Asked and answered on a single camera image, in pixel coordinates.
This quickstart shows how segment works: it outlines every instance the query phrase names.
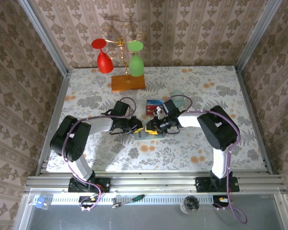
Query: gray floor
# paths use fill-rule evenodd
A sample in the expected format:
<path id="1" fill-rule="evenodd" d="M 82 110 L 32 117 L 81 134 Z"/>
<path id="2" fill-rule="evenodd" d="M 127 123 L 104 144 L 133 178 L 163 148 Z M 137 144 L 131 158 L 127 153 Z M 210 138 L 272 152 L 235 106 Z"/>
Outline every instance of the gray floor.
<path id="1" fill-rule="evenodd" d="M 247 225 L 238 223 L 230 210 L 215 211 L 200 206 L 184 214 L 177 205 L 125 205 L 112 209 L 100 205 L 90 212 L 78 206 L 33 208 L 29 230 L 279 230 L 283 229 L 273 196 L 237 195 L 234 204 L 247 215 Z"/>

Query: wooden base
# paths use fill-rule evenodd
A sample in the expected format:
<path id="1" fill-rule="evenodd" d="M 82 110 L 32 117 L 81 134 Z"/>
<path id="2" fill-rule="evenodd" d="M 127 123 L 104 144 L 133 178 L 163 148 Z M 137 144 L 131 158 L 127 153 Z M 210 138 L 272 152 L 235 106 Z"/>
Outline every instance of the wooden base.
<path id="1" fill-rule="evenodd" d="M 144 75 L 140 77 L 133 77 L 129 74 L 128 78 L 129 82 L 127 82 L 126 75 L 112 76 L 112 92 L 145 89 Z"/>

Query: floral tablecloth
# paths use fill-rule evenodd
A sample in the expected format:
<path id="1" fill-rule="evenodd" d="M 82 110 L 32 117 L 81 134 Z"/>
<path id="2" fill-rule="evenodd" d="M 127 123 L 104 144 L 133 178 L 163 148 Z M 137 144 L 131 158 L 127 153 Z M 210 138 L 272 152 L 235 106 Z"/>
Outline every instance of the floral tablecloth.
<path id="1" fill-rule="evenodd" d="M 192 98 L 192 110 L 209 110 L 220 105 L 239 126 L 241 141 L 232 152 L 232 169 L 265 169 L 232 66 L 145 68 L 145 90 L 112 93 L 111 76 L 121 74 L 124 74 L 124 68 L 115 68 L 110 74 L 102 74 L 98 69 L 74 69 L 59 124 L 67 115 L 77 118 L 98 115 L 113 108 L 115 102 L 124 96 L 136 101 L 135 115 L 146 124 L 151 119 L 145 115 L 146 99 L 166 99 L 172 91 L 181 90 Z M 125 102 L 133 107 L 131 101 Z M 188 103 L 185 100 L 183 107 L 186 108 Z M 84 156 L 95 171 L 210 170 L 213 164 L 211 146 L 202 130 L 193 127 L 153 140 L 97 133 L 89 137 Z M 69 172 L 67 165 L 54 152 L 51 152 L 47 170 Z"/>

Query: small box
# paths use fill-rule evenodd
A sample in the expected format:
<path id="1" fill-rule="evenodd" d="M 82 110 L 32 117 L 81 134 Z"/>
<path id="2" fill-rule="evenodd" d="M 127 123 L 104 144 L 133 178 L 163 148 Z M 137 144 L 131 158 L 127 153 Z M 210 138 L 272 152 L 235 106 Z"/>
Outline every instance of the small box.
<path id="1" fill-rule="evenodd" d="M 154 116 L 154 111 L 163 103 L 162 99 L 147 99 L 146 100 L 146 115 Z"/>

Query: wall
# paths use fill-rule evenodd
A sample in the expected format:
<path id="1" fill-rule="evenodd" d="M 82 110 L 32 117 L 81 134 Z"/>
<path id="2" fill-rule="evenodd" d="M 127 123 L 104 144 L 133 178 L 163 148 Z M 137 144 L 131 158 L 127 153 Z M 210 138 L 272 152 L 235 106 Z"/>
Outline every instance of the wall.
<path id="1" fill-rule="evenodd" d="M 37 166 L 62 76 L 17 1 L 0 0 L 0 230 Z"/>
<path id="2" fill-rule="evenodd" d="M 69 68 L 96 67 L 102 29 L 132 22 L 146 66 L 235 65 L 267 0 L 32 0 Z M 113 60 L 122 66 L 120 55 Z"/>
<path id="3" fill-rule="evenodd" d="M 288 0 L 283 0 L 243 70 L 275 172 L 288 190 Z"/>

